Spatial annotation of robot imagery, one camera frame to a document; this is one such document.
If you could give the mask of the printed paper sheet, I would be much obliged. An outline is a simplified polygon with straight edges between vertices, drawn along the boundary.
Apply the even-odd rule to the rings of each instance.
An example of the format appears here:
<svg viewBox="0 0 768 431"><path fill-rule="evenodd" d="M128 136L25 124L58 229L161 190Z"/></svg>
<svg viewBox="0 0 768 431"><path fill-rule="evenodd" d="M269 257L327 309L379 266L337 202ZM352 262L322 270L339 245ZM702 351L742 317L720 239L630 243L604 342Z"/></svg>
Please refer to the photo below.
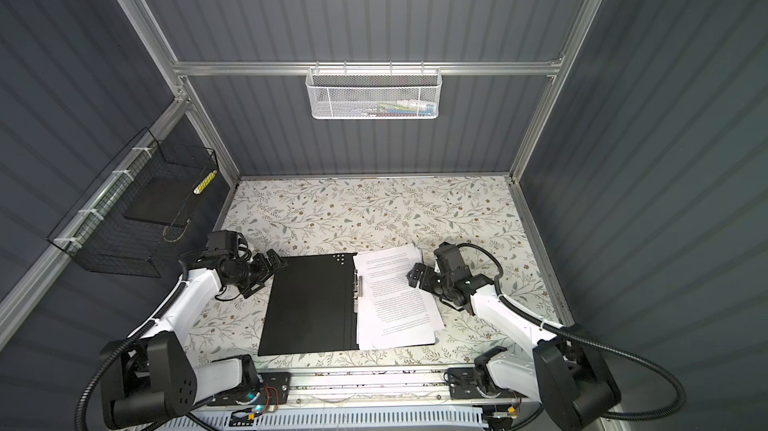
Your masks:
<svg viewBox="0 0 768 431"><path fill-rule="evenodd" d="M364 297L371 295L379 298L415 289L408 285L406 275L416 263L422 262L422 253L414 244L355 255L354 266L359 282L357 321L358 309ZM432 295L419 289L415 290L423 293L422 297L433 315L435 343L436 333L444 329L443 320Z"/></svg>
<svg viewBox="0 0 768 431"><path fill-rule="evenodd" d="M358 309L360 350L380 350L434 343L435 326L421 291L411 289L379 298L364 297Z"/></svg>

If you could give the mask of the red folder black inside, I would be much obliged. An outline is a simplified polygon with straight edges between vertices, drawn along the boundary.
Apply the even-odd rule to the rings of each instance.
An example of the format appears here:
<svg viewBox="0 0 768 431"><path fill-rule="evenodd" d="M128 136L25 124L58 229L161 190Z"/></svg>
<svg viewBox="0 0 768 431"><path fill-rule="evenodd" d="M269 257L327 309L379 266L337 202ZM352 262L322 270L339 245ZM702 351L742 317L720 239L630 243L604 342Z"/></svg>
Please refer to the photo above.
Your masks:
<svg viewBox="0 0 768 431"><path fill-rule="evenodd" d="M260 356L360 350L355 255L287 259L271 286Z"/></svg>

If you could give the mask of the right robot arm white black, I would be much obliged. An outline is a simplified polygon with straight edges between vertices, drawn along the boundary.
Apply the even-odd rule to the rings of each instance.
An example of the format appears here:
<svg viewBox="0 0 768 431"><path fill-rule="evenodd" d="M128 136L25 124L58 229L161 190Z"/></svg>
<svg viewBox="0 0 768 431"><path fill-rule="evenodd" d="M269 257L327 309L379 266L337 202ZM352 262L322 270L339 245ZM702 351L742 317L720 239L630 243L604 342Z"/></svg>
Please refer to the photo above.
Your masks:
<svg viewBox="0 0 768 431"><path fill-rule="evenodd" d="M449 373L448 384L485 398L509 392L534 400L561 430L582 430L618 405L621 392L601 352L581 343L577 328L551 323L508 298L502 270L494 277L473 273L464 247L442 243L433 266L411 268L409 286L490 324L519 349L494 346L475 359L471 376Z"/></svg>

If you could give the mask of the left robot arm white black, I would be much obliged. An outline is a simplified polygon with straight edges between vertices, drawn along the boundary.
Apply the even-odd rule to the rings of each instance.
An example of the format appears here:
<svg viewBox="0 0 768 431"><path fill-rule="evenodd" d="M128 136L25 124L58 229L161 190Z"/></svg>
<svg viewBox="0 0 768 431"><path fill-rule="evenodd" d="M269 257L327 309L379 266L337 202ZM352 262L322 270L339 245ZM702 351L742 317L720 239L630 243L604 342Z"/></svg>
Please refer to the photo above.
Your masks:
<svg viewBox="0 0 768 431"><path fill-rule="evenodd" d="M209 404L248 407L254 415L278 407L277 389L265 384L251 356L195 367L183 343L210 301L229 288L251 297L287 267L286 260L274 250L252 252L239 232L215 231L204 248L180 255L179 264L177 283L150 317L102 349L102 363L76 406L77 429L86 427L94 391L110 430L156 429L183 416L194 420L195 410Z"/></svg>

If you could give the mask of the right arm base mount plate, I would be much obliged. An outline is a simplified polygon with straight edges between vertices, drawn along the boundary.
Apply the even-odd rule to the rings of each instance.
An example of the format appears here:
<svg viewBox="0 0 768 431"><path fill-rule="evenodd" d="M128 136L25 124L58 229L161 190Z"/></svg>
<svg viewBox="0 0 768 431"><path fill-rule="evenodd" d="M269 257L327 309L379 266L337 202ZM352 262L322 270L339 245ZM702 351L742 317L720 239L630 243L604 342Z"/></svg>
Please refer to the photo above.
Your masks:
<svg viewBox="0 0 768 431"><path fill-rule="evenodd" d="M525 395L513 390L496 388L490 382L481 384L474 367L448 368L442 376L453 400L511 399L520 400Z"/></svg>

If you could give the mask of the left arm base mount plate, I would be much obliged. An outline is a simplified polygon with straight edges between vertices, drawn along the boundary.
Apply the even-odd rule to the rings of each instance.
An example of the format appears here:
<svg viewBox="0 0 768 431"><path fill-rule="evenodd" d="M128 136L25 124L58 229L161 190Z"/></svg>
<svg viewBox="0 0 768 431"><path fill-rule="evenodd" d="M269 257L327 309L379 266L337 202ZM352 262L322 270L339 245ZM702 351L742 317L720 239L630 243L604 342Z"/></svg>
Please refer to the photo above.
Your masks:
<svg viewBox="0 0 768 431"><path fill-rule="evenodd" d="M284 405L289 397L291 377L289 372L261 373L257 387L220 393L212 399L209 406Z"/></svg>

